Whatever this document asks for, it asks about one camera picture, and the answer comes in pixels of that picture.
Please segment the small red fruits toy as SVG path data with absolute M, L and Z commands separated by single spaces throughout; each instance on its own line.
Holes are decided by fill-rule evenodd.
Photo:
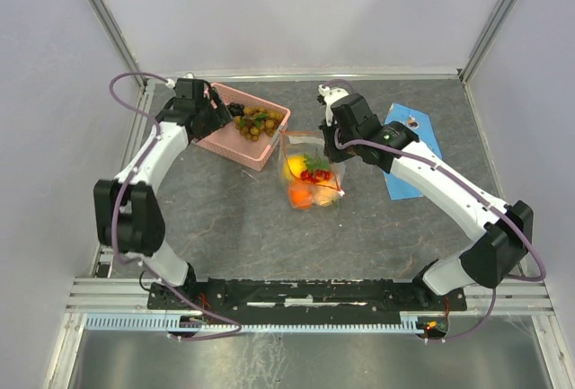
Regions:
M 332 178 L 332 171 L 327 160 L 320 156 L 304 154 L 307 170 L 301 173 L 300 179 L 309 183 L 319 183 Z

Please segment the clear zip top bag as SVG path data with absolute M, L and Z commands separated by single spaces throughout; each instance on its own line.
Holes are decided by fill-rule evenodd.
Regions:
M 285 131 L 279 142 L 279 179 L 293 209 L 329 207 L 345 195 L 344 164 L 329 161 L 318 133 Z

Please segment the yellow orange peach toy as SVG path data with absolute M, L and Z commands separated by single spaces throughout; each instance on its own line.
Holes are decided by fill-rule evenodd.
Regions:
M 312 197 L 316 206 L 327 207 L 340 198 L 340 192 L 332 187 L 316 186 L 312 192 Z

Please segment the yellow lemon toy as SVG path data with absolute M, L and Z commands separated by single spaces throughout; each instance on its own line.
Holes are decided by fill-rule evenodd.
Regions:
M 287 181 L 293 181 L 301 177 L 306 171 L 305 157 L 302 154 L 289 155 L 283 163 L 283 175 Z

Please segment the orange persimmon toy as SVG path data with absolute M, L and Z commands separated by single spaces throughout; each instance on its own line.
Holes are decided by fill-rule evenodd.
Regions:
M 291 183 L 288 188 L 288 198 L 292 208 L 309 209 L 314 204 L 312 192 L 305 184 Z

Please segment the dark grape bunch toy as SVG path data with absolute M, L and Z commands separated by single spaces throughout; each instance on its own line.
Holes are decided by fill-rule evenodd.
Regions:
M 233 117 L 242 117 L 244 115 L 245 107 L 243 104 L 232 102 L 227 105 L 227 108 Z

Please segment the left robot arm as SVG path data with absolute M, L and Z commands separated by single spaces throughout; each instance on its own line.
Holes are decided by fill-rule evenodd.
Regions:
M 165 221 L 156 192 L 176 158 L 191 144 L 211 136 L 233 117 L 217 90 L 203 79 L 165 78 L 172 98 L 158 114 L 137 110 L 151 131 L 134 158 L 111 180 L 93 187 L 100 244 L 110 246 L 120 265 L 138 263 L 168 287 L 180 308 L 199 297 L 195 270 L 165 238 Z

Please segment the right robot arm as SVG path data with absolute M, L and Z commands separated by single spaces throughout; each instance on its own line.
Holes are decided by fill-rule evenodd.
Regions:
M 318 102 L 325 109 L 319 128 L 331 162 L 357 156 L 407 182 L 452 218 L 472 242 L 420 273 L 421 281 L 411 289 L 416 305 L 432 309 L 446 294 L 472 284 L 494 289 L 528 254 L 534 211 L 527 203 L 509 204 L 474 185 L 408 126 L 382 123 L 358 93 L 322 87 Z

